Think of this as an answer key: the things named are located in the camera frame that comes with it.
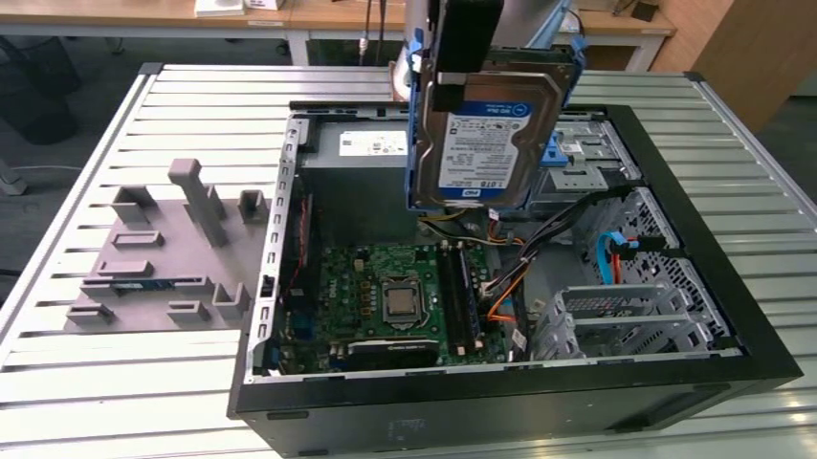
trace motherboard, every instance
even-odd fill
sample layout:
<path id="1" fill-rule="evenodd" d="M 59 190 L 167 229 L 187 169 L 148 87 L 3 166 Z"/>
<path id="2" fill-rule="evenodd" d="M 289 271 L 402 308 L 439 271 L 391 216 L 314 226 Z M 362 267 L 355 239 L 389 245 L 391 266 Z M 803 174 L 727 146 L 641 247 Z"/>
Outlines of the motherboard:
<path id="1" fill-rule="evenodd" d="M 314 314 L 291 316 L 298 373 L 494 363 L 505 331 L 485 327 L 477 292 L 481 246 L 326 248 Z"/>

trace hard drive label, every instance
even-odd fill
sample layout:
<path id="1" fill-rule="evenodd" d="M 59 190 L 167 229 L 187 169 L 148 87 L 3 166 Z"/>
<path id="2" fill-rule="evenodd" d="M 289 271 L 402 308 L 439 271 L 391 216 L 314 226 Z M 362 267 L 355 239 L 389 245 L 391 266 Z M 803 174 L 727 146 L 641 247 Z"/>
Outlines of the hard drive label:
<path id="1" fill-rule="evenodd" d="M 474 101 L 449 114 L 438 182 L 443 195 L 484 198 L 502 193 L 518 156 L 513 135 L 530 115 L 528 103 Z"/>

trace blue drive bracket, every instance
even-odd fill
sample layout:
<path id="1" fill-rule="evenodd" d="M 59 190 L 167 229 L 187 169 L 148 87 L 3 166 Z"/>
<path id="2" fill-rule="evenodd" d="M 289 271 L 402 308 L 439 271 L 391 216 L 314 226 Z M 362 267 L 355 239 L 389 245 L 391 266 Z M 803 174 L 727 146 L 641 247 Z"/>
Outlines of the blue drive bracket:
<path id="1" fill-rule="evenodd" d="M 553 136 L 550 136 L 550 141 L 548 141 L 548 146 L 545 147 L 545 154 L 540 160 L 541 167 L 565 167 L 570 164 L 570 158 L 562 153 L 557 138 L 558 133 L 554 132 Z"/>

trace hard drive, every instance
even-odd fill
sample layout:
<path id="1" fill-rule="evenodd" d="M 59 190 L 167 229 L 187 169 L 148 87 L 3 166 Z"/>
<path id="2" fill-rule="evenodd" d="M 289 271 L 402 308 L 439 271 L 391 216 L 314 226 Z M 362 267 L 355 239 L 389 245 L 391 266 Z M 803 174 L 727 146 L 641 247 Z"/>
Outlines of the hard drive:
<path id="1" fill-rule="evenodd" d="M 410 157 L 411 208 L 521 208 L 581 67 L 570 50 L 497 51 L 453 112 L 431 109 L 423 68 Z"/>

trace ram slot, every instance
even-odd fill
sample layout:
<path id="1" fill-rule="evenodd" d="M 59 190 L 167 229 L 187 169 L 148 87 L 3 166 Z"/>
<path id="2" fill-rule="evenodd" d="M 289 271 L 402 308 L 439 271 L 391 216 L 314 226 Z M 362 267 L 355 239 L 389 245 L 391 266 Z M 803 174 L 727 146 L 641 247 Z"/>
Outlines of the ram slot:
<path id="1" fill-rule="evenodd" d="M 477 296 L 472 286 L 469 265 L 461 249 L 439 247 L 437 271 L 450 352 L 458 356 L 474 352 L 480 336 Z"/>

